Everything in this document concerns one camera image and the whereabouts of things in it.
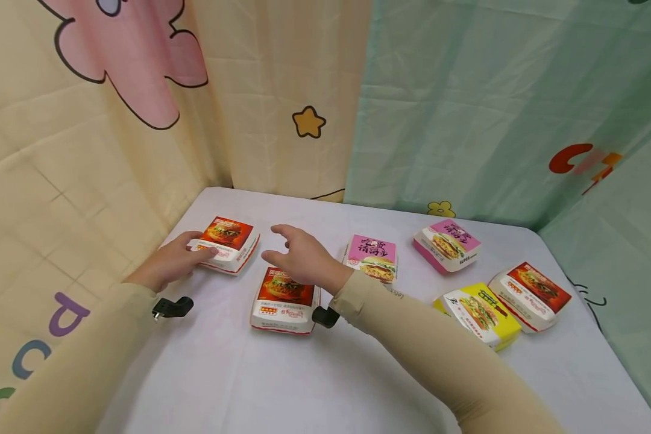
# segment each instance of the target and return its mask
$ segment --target hand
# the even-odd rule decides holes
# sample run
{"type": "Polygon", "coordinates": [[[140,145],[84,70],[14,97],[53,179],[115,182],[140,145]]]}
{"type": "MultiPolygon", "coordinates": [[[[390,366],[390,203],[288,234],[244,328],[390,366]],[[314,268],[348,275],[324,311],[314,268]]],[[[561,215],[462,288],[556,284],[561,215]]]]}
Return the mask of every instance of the hand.
{"type": "Polygon", "coordinates": [[[335,296],[352,275],[354,270],[333,259],[310,233],[289,224],[276,224],[270,229],[286,238],[289,251],[284,254],[266,250],[261,257],[286,271],[295,282],[319,286],[335,296]]]}
{"type": "Polygon", "coordinates": [[[202,234],[197,230],[180,234],[153,252],[123,283],[137,283],[157,293],[164,291],[166,285],[191,274],[194,266],[217,255],[219,251],[215,247],[188,251],[186,245],[191,239],[199,238],[202,234]]]}

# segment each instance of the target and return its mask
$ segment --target green curtain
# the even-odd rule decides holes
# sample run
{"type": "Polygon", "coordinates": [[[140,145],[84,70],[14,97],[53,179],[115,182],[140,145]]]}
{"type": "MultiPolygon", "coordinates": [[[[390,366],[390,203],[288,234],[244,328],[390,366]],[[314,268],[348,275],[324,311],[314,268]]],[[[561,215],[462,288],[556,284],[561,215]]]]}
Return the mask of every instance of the green curtain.
{"type": "Polygon", "coordinates": [[[651,405],[651,2],[635,3],[374,1],[345,202],[538,231],[651,405]]]}

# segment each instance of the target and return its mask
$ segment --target fabric backdrop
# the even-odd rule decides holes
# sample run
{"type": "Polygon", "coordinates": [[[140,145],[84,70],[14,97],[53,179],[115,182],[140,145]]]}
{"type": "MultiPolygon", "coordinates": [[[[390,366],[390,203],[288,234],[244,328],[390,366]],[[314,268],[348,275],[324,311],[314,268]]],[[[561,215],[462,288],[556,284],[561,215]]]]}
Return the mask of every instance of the fabric backdrop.
{"type": "Polygon", "coordinates": [[[375,0],[345,201],[542,229],[651,405],[651,1],[631,3],[375,0]]]}
{"type": "Polygon", "coordinates": [[[341,200],[369,21],[368,1],[0,1],[0,405],[202,188],[341,200]]]}

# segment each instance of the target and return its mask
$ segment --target burger picture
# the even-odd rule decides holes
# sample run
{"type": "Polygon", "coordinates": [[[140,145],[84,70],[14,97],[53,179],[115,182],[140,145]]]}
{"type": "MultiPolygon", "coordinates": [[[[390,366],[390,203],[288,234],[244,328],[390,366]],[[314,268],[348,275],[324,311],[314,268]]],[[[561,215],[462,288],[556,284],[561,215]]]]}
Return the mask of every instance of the burger picture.
{"type": "Polygon", "coordinates": [[[275,274],[272,280],[265,283],[265,289],[273,297],[281,300],[299,300],[304,287],[285,274],[275,274]]]}
{"type": "Polygon", "coordinates": [[[458,301],[482,330],[490,330],[499,324],[497,316],[492,312],[492,307],[485,300],[477,297],[467,297],[460,298],[458,301]]]}
{"type": "Polygon", "coordinates": [[[557,289],[553,288],[552,282],[547,280],[540,273],[535,273],[530,270],[518,270],[518,275],[521,277],[523,283],[532,290],[534,294],[542,298],[544,301],[550,301],[559,295],[557,289]]]}
{"type": "Polygon", "coordinates": [[[445,233],[437,233],[432,237],[432,245],[446,259],[458,259],[465,256],[465,248],[445,233]]]}
{"type": "Polygon", "coordinates": [[[235,221],[219,220],[207,228],[206,235],[209,241],[220,245],[231,245],[241,233],[241,225],[235,221]]]}
{"type": "Polygon", "coordinates": [[[367,256],[359,262],[359,269],[382,283],[391,283],[395,279],[395,263],[385,257],[367,256]]]}

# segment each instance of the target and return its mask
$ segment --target table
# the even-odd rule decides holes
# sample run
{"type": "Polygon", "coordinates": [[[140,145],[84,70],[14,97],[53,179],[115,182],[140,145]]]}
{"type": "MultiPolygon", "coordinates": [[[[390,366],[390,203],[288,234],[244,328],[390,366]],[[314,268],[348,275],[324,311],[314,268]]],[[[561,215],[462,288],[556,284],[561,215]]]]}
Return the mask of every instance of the table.
{"type": "MultiPolygon", "coordinates": [[[[480,239],[479,260],[436,273],[412,235],[437,216],[207,188],[166,241],[203,230],[215,215],[253,224],[259,250],[283,250],[270,226],[288,223],[339,257],[353,233],[397,243],[395,287],[430,303],[443,293],[530,260],[573,300],[557,325],[522,334],[501,353],[552,409],[568,433],[651,433],[651,410],[537,234],[461,221],[480,239]]],[[[267,264],[255,255],[239,276],[198,269],[165,292],[195,301],[183,319],[163,319],[131,366],[99,433],[457,433],[448,408],[412,380],[376,342],[343,319],[309,337],[254,330],[254,294],[267,264]]],[[[322,304],[330,301],[322,294],[322,304]]]]}

